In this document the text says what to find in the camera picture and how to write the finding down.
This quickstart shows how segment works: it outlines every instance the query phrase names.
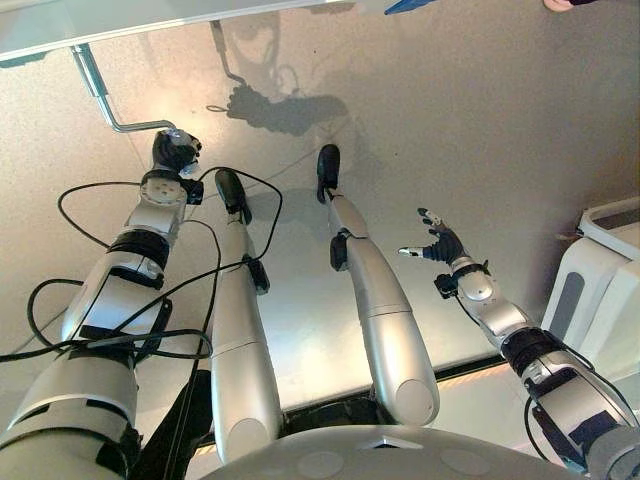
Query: white machine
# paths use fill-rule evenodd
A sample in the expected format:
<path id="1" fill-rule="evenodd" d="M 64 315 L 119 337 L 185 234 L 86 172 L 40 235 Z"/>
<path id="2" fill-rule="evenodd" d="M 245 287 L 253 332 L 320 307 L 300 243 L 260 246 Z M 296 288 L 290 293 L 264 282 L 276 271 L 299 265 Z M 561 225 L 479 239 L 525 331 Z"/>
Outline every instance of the white machine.
<path id="1" fill-rule="evenodd" d="M 586 210 L 578 228 L 542 328 L 617 380 L 640 372 L 640 197 Z"/>
<path id="2" fill-rule="evenodd" d="M 92 70 L 88 48 L 74 53 L 81 68 Z M 97 96 L 106 95 L 104 85 L 91 84 Z M 109 117 L 108 103 L 100 105 Z M 108 120 L 119 131 L 157 127 Z M 356 207 L 338 188 L 335 145 L 320 151 L 317 197 L 327 204 L 334 235 L 331 265 L 348 270 L 353 280 L 374 391 L 360 405 L 358 421 L 327 426 L 311 418 L 304 431 L 288 430 L 255 299 L 269 288 L 259 262 L 264 252 L 253 253 L 245 228 L 251 211 L 237 171 L 209 170 L 217 170 L 229 214 L 223 254 L 229 263 L 189 280 L 223 272 L 213 327 L 166 330 L 167 296 L 179 287 L 158 294 L 185 206 L 203 197 L 203 177 L 181 175 L 196 162 L 200 148 L 195 137 L 176 128 L 156 135 L 139 203 L 70 305 L 63 341 L 0 356 L 6 362 L 60 352 L 0 437 L 0 479 L 183 478 L 212 418 L 225 466 L 206 477 L 211 479 L 568 480 L 589 473 L 594 480 L 619 480 L 638 475 L 640 428 L 617 389 L 584 357 L 533 324 L 502 295 L 486 263 L 477 263 L 442 219 L 419 209 L 438 240 L 399 253 L 448 265 L 450 274 L 436 279 L 438 291 L 460 303 L 521 378 L 535 404 L 534 418 L 570 468 L 423 427 L 439 405 L 429 356 L 398 280 Z M 134 428 L 135 365 L 152 354 L 178 356 L 159 350 L 159 341 L 187 333 L 200 335 L 201 347 L 209 351 L 200 347 L 190 357 L 189 383 L 142 449 Z"/>

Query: gray floor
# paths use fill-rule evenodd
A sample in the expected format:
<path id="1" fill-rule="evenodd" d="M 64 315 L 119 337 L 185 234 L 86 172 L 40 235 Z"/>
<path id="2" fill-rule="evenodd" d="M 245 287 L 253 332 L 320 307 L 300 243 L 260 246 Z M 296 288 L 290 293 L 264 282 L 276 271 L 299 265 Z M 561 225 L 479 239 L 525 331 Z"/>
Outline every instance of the gray floor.
<path id="1" fill-rule="evenodd" d="M 556 235 L 571 231 L 583 208 L 638 190 L 638 18 L 635 0 L 563 15 L 537 0 L 440 0 L 394 17 L 336 5 L 236 18 L 223 22 L 223 36 L 228 69 L 243 82 L 225 73 L 225 50 L 208 24 L 93 49 L 123 119 L 171 119 L 202 140 L 203 168 L 230 165 L 284 191 L 265 259 L 272 291 L 260 307 L 282 404 L 291 406 L 370 382 L 349 277 L 328 265 L 326 212 L 313 191 L 319 147 L 340 145 L 342 187 L 405 287 L 433 363 L 485 355 L 492 350 L 482 335 L 433 289 L 442 266 L 394 252 L 430 241 L 415 215 L 429 207 L 540 319 L 566 248 Z M 153 134 L 109 131 L 66 50 L 0 70 L 0 87 L 0 349 L 7 352 L 29 336 L 24 305 L 33 286 L 51 276 L 81 279 L 101 253 L 57 215 L 57 195 L 83 182 L 138 180 Z M 229 111 L 216 112 L 232 94 Z M 259 187 L 248 191 L 260 248 L 275 199 Z M 68 208 L 110 239 L 135 194 L 80 193 Z M 212 198 L 194 217 L 215 226 L 223 209 Z M 206 232 L 186 226 L 167 278 L 175 284 L 214 263 Z M 202 283 L 174 296 L 172 326 L 199 324 L 208 289 Z M 71 294 L 52 287 L 38 317 L 50 318 Z M 50 361 L 0 369 L 0 424 Z M 187 369 L 166 359 L 141 366 L 143 431 Z"/>

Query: blue object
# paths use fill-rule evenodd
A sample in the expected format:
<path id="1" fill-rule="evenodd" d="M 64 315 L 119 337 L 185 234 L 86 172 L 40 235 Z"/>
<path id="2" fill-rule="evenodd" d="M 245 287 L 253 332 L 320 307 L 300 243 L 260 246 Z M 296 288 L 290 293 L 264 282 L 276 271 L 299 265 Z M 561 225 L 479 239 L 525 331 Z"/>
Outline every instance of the blue object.
<path id="1" fill-rule="evenodd" d="M 415 10 L 418 7 L 424 7 L 427 3 L 431 3 L 435 0 L 400 0 L 395 5 L 387 8 L 384 11 L 385 15 L 392 15 L 394 13 L 409 12 Z"/>

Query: metal bracket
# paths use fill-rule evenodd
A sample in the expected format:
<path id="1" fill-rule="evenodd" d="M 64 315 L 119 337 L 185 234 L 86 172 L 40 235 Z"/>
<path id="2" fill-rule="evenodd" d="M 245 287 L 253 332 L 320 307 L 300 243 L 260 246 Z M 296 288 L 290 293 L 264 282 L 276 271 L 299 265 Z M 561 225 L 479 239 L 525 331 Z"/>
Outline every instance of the metal bracket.
<path id="1" fill-rule="evenodd" d="M 76 61 L 80 75 L 82 75 L 84 84 L 89 89 L 91 96 L 95 97 L 98 101 L 98 106 L 100 107 L 100 111 L 102 112 L 102 116 L 106 120 L 107 125 L 113 128 L 116 132 L 130 133 L 156 128 L 176 128 L 176 126 L 168 120 L 126 124 L 118 123 L 111 111 L 109 100 L 107 100 L 109 92 L 107 92 L 107 87 L 104 84 L 104 80 L 102 80 L 102 75 L 100 75 L 100 70 L 98 69 L 95 58 L 93 58 L 89 44 L 83 43 L 81 45 L 74 45 L 71 47 L 71 52 L 73 53 L 73 58 Z"/>

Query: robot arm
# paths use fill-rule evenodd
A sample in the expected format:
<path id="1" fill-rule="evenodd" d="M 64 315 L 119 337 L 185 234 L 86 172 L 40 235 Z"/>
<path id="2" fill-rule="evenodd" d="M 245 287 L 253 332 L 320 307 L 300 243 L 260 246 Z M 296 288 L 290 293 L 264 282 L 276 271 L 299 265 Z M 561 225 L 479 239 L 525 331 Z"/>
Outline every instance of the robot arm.
<path id="1" fill-rule="evenodd" d="M 199 149 L 197 139 L 186 132 L 170 129 L 157 134 L 153 167 L 142 179 L 140 201 L 69 306 L 63 340 L 164 329 L 170 302 L 137 318 L 135 313 L 162 288 L 163 269 L 185 205 L 202 198 L 202 184 L 179 175 Z M 135 320 L 120 328 L 127 318 Z M 79 346 L 56 357 L 0 437 L 0 478 L 127 477 L 140 449 L 133 428 L 133 367 L 158 348 L 159 340 L 143 343 L 135 358 L 130 351 L 109 346 Z"/>
<path id="2" fill-rule="evenodd" d="M 597 479 L 637 474 L 640 429 L 619 392 L 506 299 L 486 263 L 475 262 L 437 215 L 422 208 L 418 214 L 438 241 L 399 253 L 449 265 L 451 274 L 438 276 L 436 287 L 443 298 L 457 297 L 518 374 L 535 402 L 534 418 L 565 464 Z"/>

